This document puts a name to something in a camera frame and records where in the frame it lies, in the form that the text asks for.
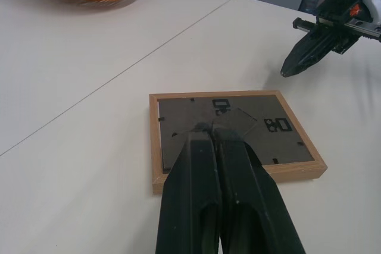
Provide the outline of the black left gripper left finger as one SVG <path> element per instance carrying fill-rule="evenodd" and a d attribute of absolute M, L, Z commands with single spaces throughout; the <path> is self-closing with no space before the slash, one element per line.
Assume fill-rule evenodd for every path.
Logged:
<path fill-rule="evenodd" d="M 164 183 L 156 253 L 218 253 L 221 190 L 210 128 L 186 133 Z"/>

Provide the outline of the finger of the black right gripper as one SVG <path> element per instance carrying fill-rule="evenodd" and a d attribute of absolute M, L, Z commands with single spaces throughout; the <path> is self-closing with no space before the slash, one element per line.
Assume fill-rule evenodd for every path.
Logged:
<path fill-rule="evenodd" d="M 300 74 L 321 61 L 330 51 L 344 54 L 358 36 L 345 31 L 312 29 L 292 48 L 284 61 L 284 76 Z"/>
<path fill-rule="evenodd" d="M 291 77 L 323 59 L 334 47 L 331 28 L 317 26 L 308 32 L 286 57 L 280 71 L 283 77 Z"/>

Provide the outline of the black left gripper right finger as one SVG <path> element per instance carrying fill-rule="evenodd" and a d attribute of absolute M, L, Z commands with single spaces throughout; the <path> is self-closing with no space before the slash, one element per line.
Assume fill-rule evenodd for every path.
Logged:
<path fill-rule="evenodd" d="M 279 189 L 237 132 L 213 131 L 222 194 L 223 253 L 304 253 Z"/>

